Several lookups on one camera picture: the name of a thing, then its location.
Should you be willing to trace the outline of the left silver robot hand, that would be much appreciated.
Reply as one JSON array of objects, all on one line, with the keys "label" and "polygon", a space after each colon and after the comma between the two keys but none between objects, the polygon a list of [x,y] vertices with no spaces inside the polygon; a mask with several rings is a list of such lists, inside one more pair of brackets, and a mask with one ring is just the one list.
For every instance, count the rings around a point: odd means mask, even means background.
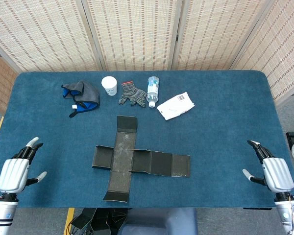
[{"label": "left silver robot hand", "polygon": [[4,162],[0,173],[0,192],[18,194],[25,187],[39,183],[45,178],[46,171],[35,178],[28,178],[36,151],[43,146],[38,140],[38,137],[34,137],[17,154]]}]

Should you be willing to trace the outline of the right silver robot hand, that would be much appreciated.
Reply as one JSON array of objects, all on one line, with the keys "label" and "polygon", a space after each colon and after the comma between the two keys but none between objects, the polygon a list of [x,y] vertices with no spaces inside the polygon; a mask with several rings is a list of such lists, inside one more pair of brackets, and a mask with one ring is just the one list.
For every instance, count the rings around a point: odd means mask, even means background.
[{"label": "right silver robot hand", "polygon": [[259,142],[248,140],[247,143],[254,149],[262,166],[264,178],[257,178],[246,169],[242,169],[245,177],[254,183],[267,186],[273,193],[287,193],[294,188],[294,182],[286,161],[275,157],[269,149]]}]

